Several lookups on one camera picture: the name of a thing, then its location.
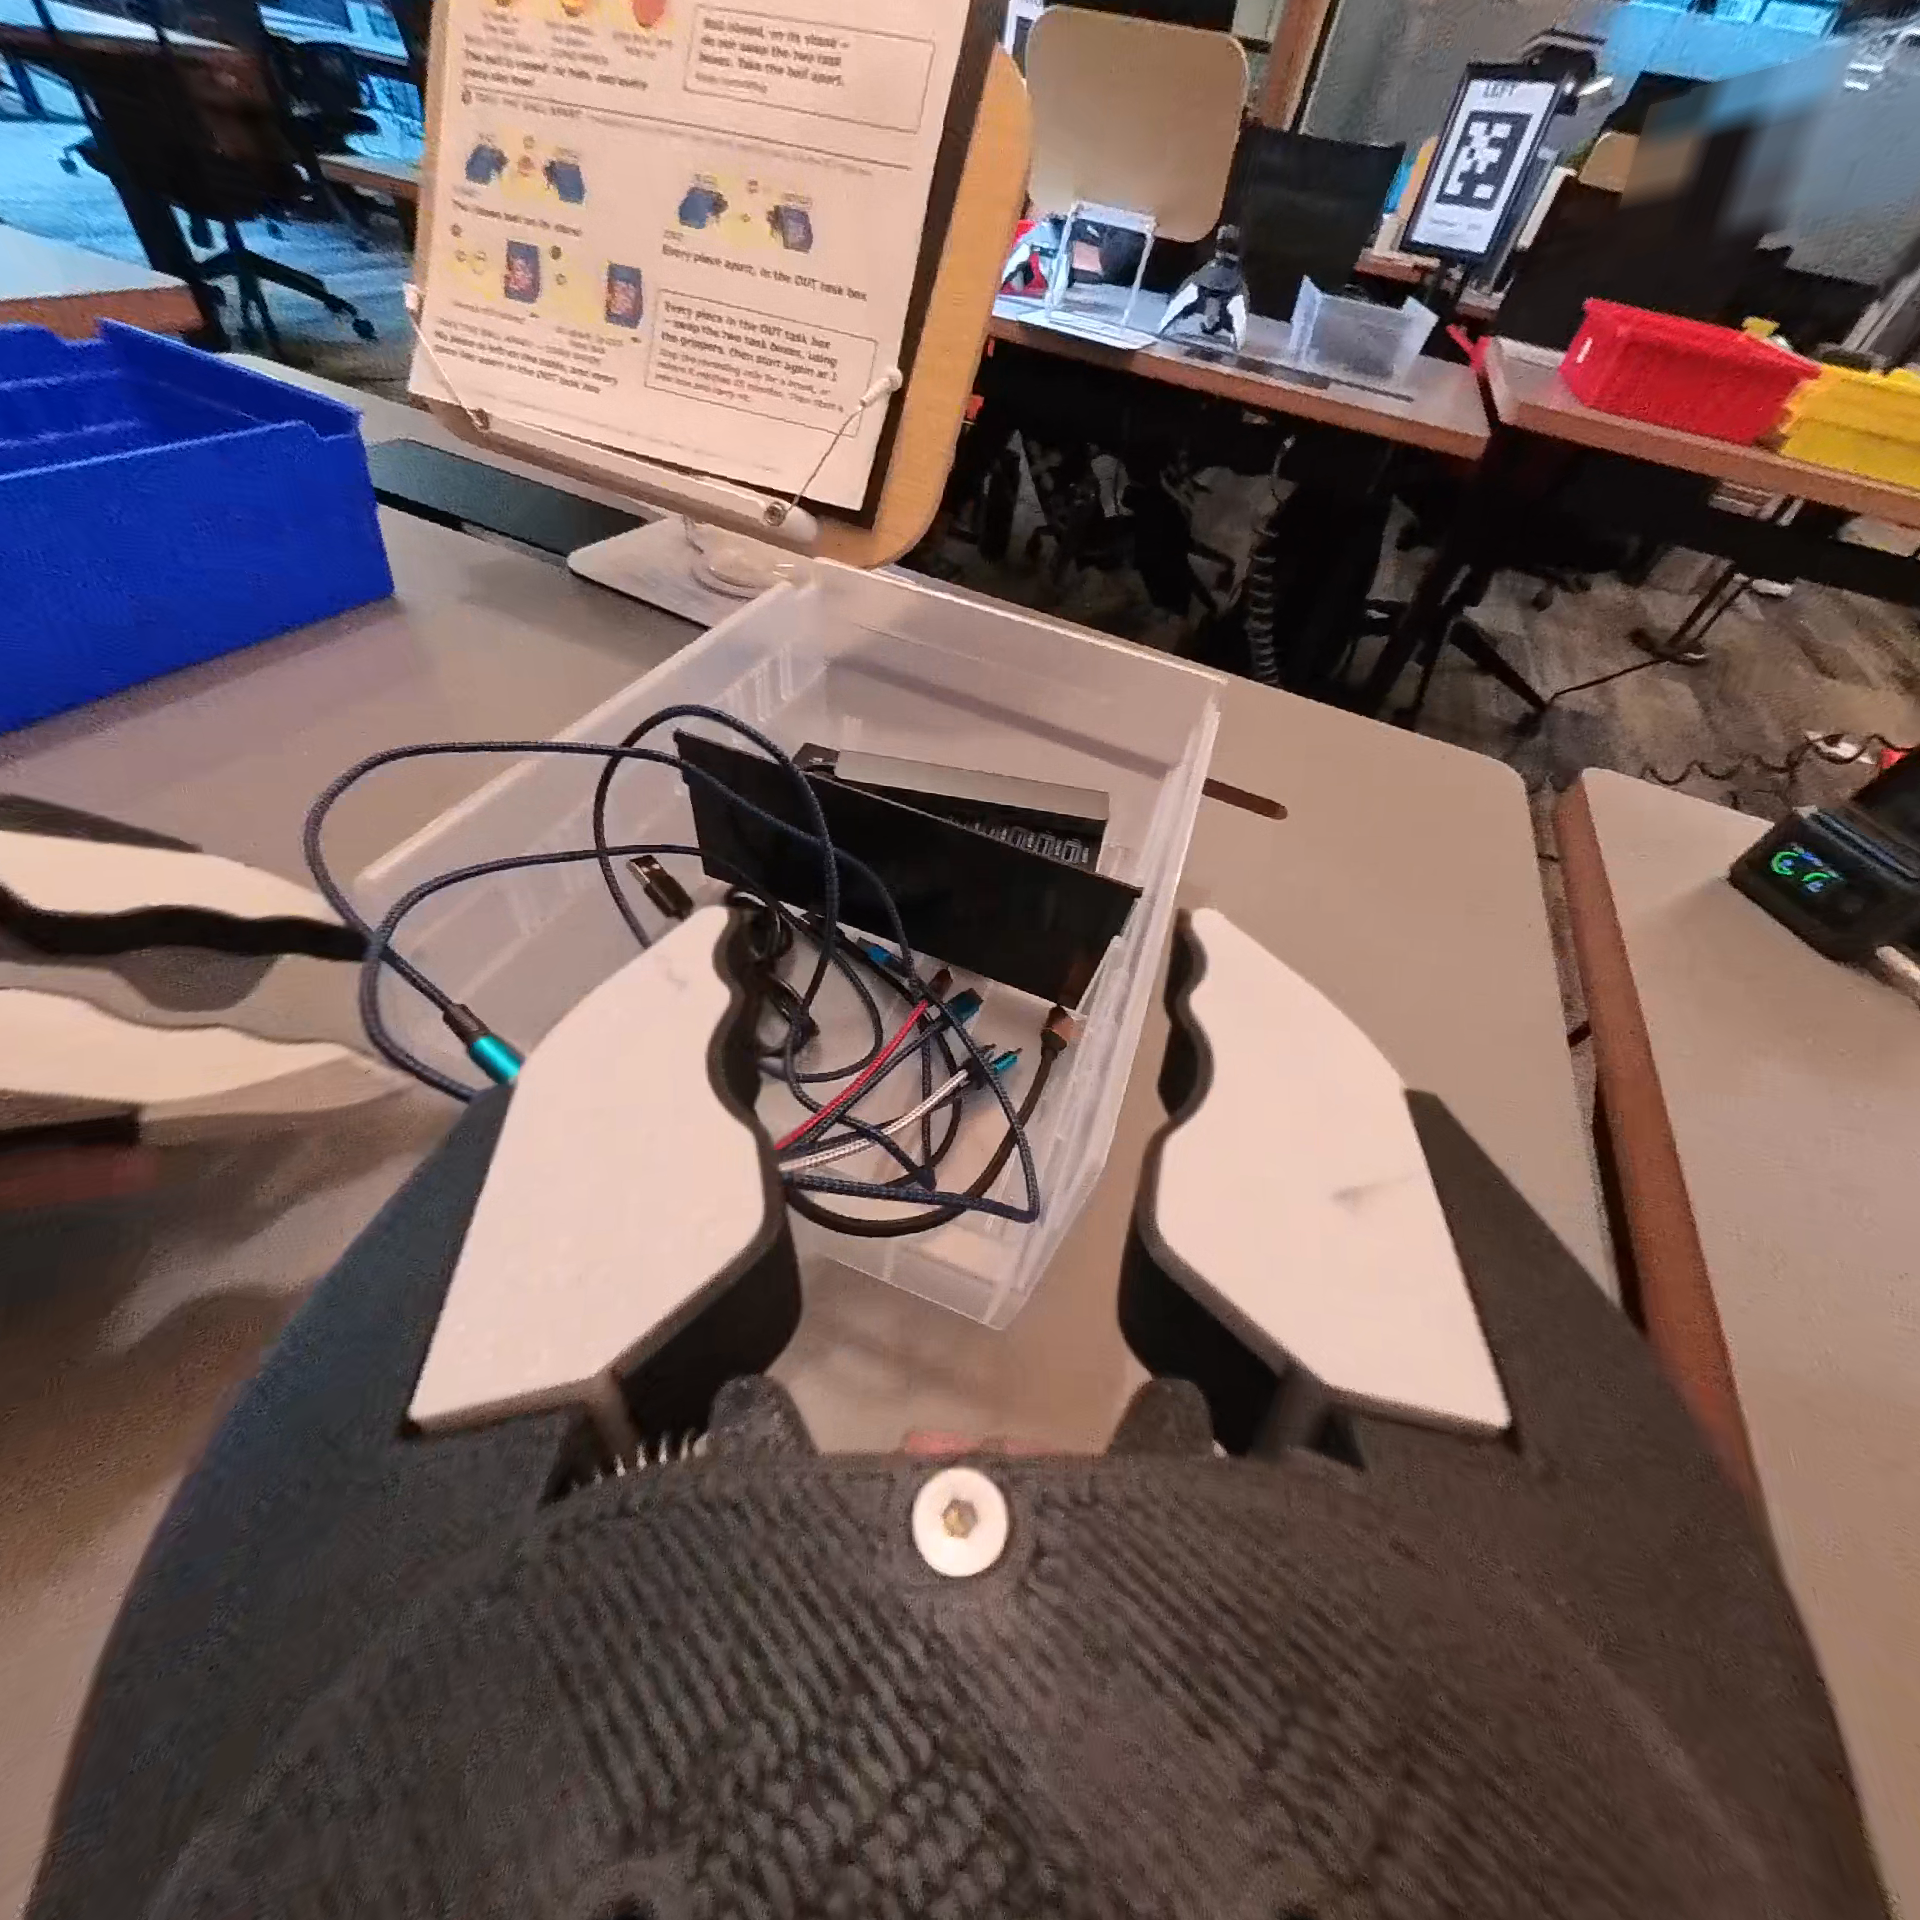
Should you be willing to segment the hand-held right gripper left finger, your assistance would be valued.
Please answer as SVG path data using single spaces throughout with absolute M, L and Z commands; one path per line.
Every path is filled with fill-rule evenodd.
M 757 1121 L 747 919 L 706 904 L 591 990 L 506 1088 L 408 1418 L 580 1413 L 694 1435 L 801 1324 Z

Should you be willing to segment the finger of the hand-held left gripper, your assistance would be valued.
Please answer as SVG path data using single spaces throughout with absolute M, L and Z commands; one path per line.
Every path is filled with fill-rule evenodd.
M 4 933 L 49 956 L 201 950 L 354 963 L 366 933 L 321 896 L 174 844 L 4 829 Z
M 168 1025 L 4 968 L 4 1115 L 332 1115 L 400 1091 L 360 1049 Z

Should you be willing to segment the grey desk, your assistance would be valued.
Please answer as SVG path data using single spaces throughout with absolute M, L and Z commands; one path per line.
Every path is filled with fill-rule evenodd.
M 299 879 L 299 819 L 352 759 L 423 738 L 548 738 L 694 630 L 544 554 L 383 510 L 394 598 L 4 743 L 4 791 Z M 1283 692 L 1225 692 L 1183 902 L 1213 904 L 1441 1093 L 1612 1300 L 1585 1121 L 1521 781 Z M 1117 1146 L 1013 1330 L 838 1266 L 777 1365 L 838 1454 L 914 1430 L 1089 1450 L 1135 1369 L 1113 1259 L 1160 1112 L 1148 1002 Z M 155 1184 L 4 1217 L 4 1573 L 145 1538 L 204 1430 L 452 1107 L 391 1091 L 312 1127 L 165 1150 Z

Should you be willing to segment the black flat box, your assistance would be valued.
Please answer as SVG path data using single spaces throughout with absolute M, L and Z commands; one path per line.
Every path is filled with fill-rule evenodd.
M 674 730 L 703 869 L 918 956 L 1076 1009 L 1123 938 L 1140 887 L 879 798 L 822 769 L 790 775 Z

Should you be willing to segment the grey table with brown edge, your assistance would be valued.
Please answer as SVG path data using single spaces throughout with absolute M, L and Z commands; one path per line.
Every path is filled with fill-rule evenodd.
M 1915 1918 L 1915 1005 L 1731 886 L 1758 819 L 1553 803 L 1629 1300 L 1773 1542 Z

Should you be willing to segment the black device green display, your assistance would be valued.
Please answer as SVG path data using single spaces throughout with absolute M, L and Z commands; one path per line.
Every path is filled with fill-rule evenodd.
M 1726 869 L 1739 899 L 1818 956 L 1915 960 L 1915 750 L 1884 756 L 1847 800 L 1801 805 Z

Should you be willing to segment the black office chair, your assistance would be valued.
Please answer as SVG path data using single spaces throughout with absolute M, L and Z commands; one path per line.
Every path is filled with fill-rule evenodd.
M 120 35 L 66 30 L 37 7 L 80 105 L 80 160 L 120 200 L 145 260 L 184 281 L 194 341 L 283 356 L 268 288 L 299 293 L 362 341 L 377 332 L 332 288 L 255 250 L 241 227 L 279 221 L 324 197 L 264 38 L 241 26 L 174 30 L 164 4 Z

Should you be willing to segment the long brown table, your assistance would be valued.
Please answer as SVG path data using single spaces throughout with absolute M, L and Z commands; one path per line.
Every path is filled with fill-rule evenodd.
M 1374 593 L 1409 478 L 1466 478 L 1492 431 L 1464 367 L 1359 386 L 1257 352 L 1044 325 L 1000 299 L 949 501 L 989 564 L 1023 548 L 1044 601 L 1123 576 L 1202 663 L 1388 715 L 1415 611 Z

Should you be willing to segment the printed instruction sheet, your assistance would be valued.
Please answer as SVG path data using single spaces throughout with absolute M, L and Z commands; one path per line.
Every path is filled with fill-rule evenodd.
M 438 4 L 408 392 L 868 516 L 1000 4 Z

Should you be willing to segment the small clear plastic box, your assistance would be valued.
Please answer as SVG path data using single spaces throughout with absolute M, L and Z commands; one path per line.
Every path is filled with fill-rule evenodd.
M 1437 312 L 1417 298 L 1362 299 L 1304 278 L 1286 324 L 1286 359 L 1324 380 L 1396 389 L 1434 325 Z

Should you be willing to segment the red plastic bin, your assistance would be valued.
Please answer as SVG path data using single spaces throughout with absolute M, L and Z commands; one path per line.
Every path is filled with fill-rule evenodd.
M 1818 373 L 1736 325 L 1600 298 L 1584 304 L 1556 367 L 1584 408 L 1719 444 L 1765 439 Z

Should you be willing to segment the yellow plastic bin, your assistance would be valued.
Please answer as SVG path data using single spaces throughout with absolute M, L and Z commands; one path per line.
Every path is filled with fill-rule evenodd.
M 1773 431 L 1785 459 L 1915 490 L 1915 373 L 1823 367 Z

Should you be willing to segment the clear acrylic stand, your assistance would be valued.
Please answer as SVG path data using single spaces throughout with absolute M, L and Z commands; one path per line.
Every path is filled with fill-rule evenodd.
M 1048 263 L 1044 324 L 1140 335 L 1140 293 L 1160 217 L 1135 207 L 1074 200 L 1056 215 L 1056 249 Z

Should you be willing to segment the black monitor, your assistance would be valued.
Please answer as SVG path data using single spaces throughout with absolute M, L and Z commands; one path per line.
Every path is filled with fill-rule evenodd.
M 1311 137 L 1252 121 L 1240 126 L 1221 224 L 1236 232 L 1257 321 L 1289 321 L 1304 281 L 1330 293 L 1354 281 L 1401 162 L 1405 144 Z

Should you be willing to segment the beige document stand board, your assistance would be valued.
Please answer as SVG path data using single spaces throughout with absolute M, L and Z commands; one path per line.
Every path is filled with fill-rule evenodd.
M 1027 208 L 1118 212 L 1202 240 L 1221 217 L 1248 109 L 1232 30 L 1050 4 L 1027 30 Z

